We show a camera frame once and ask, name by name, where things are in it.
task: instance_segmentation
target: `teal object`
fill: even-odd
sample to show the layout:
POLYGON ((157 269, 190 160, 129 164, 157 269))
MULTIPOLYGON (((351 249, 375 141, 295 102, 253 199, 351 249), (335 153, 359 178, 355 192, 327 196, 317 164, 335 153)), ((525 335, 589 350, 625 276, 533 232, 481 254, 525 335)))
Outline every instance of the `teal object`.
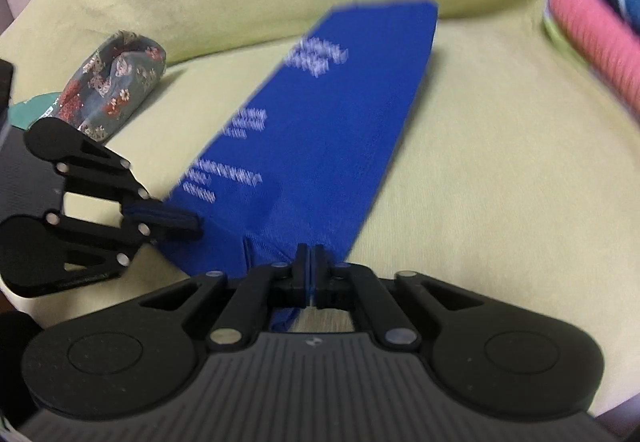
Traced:
POLYGON ((32 97, 28 101, 9 107, 9 122, 12 126, 26 130, 49 110, 60 92, 51 92, 32 97))

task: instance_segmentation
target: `metal pin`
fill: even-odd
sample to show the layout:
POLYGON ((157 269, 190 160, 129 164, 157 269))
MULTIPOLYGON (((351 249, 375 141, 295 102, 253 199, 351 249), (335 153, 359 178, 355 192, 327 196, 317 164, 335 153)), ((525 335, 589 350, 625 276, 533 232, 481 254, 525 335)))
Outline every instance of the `metal pin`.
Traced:
POLYGON ((392 328, 385 334, 385 340, 392 345, 410 345, 418 339, 418 334, 408 328, 392 328))
POLYGON ((209 335, 217 345, 233 345, 242 339, 242 334, 235 328, 219 328, 209 335))
POLYGON ((122 265, 123 267, 128 267, 129 266, 129 257, 125 254, 125 253, 118 253, 118 255, 116 256, 116 260, 118 260, 118 263, 120 265, 122 265))
POLYGON ((412 278, 413 276, 418 276, 418 273, 415 271, 398 271, 396 276, 398 278, 412 278))
POLYGON ((140 231, 140 233, 142 233, 146 237, 151 234, 151 229, 149 229, 149 226, 146 224, 139 224, 138 231, 140 231))
POLYGON ((60 223, 60 217, 55 213, 47 213, 47 216, 45 216, 45 220, 52 226, 57 226, 60 223))

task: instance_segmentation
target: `pink rolled towel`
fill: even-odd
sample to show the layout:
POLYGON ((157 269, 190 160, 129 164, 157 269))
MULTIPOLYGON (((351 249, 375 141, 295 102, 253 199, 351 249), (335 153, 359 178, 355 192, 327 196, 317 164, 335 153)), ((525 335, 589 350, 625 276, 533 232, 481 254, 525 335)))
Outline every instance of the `pink rolled towel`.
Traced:
POLYGON ((583 58, 640 114, 640 39, 604 0, 549 0, 583 58))

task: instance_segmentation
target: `pale yellow sheet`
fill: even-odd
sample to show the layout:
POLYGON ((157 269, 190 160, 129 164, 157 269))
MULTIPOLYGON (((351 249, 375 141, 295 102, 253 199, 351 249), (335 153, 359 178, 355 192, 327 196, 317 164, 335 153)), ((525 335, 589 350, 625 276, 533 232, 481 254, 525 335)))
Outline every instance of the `pale yellow sheet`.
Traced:
MULTIPOLYGON (((0 57, 17 63, 24 100, 62 89, 114 29, 148 34, 175 61, 302 32, 342 1, 34 0, 0 36, 0 57)), ((439 1, 449 15, 512 10, 439 24, 427 83, 351 259, 380 275, 423 271, 584 328, 606 357, 593 405, 603 412, 640 392, 638 124, 547 43, 541 0, 439 1)), ((170 68, 109 146, 165 195, 291 43, 170 68)), ((68 212, 115 219, 77 199, 68 212)), ((118 281, 10 298, 49 325, 183 277, 145 249, 118 281)))

